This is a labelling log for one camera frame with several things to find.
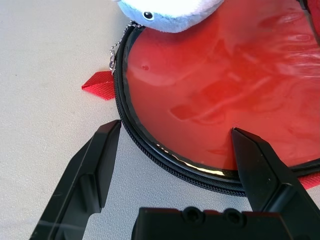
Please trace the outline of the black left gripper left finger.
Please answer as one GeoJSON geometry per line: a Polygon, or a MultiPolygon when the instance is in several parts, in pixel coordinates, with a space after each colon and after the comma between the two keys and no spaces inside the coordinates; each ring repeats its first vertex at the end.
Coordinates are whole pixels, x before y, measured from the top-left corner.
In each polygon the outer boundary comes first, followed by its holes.
{"type": "Polygon", "coordinates": [[[101,125],[71,158],[30,239],[83,238],[90,216],[106,205],[120,129],[120,120],[101,125]]]}

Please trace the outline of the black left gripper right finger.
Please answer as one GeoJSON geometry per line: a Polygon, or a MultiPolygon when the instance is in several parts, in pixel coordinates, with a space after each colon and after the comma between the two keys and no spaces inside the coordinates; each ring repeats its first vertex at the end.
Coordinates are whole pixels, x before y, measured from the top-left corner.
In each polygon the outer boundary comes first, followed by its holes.
{"type": "Polygon", "coordinates": [[[238,175],[254,212],[276,213],[295,240],[320,238],[320,210],[294,173],[261,137],[233,128],[238,175]]]}

